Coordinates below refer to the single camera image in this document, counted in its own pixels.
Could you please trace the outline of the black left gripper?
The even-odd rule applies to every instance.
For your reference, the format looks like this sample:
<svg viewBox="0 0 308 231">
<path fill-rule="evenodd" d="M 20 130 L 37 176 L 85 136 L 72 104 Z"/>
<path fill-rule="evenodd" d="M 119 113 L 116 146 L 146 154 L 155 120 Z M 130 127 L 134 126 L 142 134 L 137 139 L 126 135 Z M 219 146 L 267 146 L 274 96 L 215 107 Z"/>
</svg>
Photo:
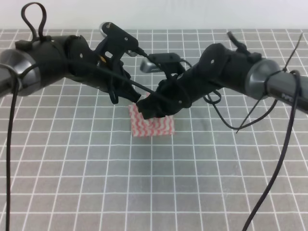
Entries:
<svg viewBox="0 0 308 231">
<path fill-rule="evenodd" d="M 98 54 L 83 36 L 69 37 L 69 78 L 107 93 L 111 101 L 124 98 L 136 103 L 141 94 L 130 83 L 131 76 L 121 61 L 123 51 Z"/>
</svg>

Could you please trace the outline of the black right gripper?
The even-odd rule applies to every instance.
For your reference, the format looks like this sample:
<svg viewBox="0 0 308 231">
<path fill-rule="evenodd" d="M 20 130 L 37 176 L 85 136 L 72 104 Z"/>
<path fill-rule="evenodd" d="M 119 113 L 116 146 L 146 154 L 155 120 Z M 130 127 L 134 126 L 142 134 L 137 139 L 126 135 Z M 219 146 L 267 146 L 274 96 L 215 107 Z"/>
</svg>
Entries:
<svg viewBox="0 0 308 231">
<path fill-rule="evenodd" d="M 185 72 L 177 78 L 176 84 L 163 80 L 156 89 L 157 93 L 170 99 L 171 104 L 160 100 L 154 95 L 148 95 L 139 100 L 136 106 L 144 119 L 162 118 L 167 115 L 174 115 L 183 108 L 190 107 L 193 102 L 216 89 L 216 84 L 210 83 L 205 77 L 194 72 Z"/>
</svg>

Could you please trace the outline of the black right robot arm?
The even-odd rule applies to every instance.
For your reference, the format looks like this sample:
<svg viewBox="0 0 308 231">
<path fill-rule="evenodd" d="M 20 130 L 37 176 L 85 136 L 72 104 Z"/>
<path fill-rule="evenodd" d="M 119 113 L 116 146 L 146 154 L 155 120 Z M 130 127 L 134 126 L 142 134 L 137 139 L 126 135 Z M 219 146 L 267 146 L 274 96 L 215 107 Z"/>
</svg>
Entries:
<svg viewBox="0 0 308 231">
<path fill-rule="evenodd" d="M 232 51 L 221 43 L 208 46 L 197 64 L 177 77 L 176 82 L 162 80 L 156 93 L 137 102 L 138 111 L 144 119 L 174 115 L 203 96 L 221 88 L 228 88 L 259 100 L 273 97 L 292 104 L 295 93 L 295 76 L 284 72 L 279 65 L 260 53 L 251 53 L 231 33 L 229 39 L 237 47 Z"/>
</svg>

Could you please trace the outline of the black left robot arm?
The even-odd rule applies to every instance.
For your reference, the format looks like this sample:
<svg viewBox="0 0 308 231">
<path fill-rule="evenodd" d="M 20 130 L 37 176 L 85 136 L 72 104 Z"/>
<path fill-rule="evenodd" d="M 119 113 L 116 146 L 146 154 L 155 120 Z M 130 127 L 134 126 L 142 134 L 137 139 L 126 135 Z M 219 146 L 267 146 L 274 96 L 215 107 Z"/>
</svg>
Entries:
<svg viewBox="0 0 308 231">
<path fill-rule="evenodd" d="M 47 41 L 20 40 L 16 45 L 0 54 L 1 97 L 13 92 L 15 80 L 18 95 L 28 96 L 64 77 L 109 94 L 113 104 L 141 97 L 122 61 L 96 54 L 82 36 L 48 36 Z"/>
</svg>

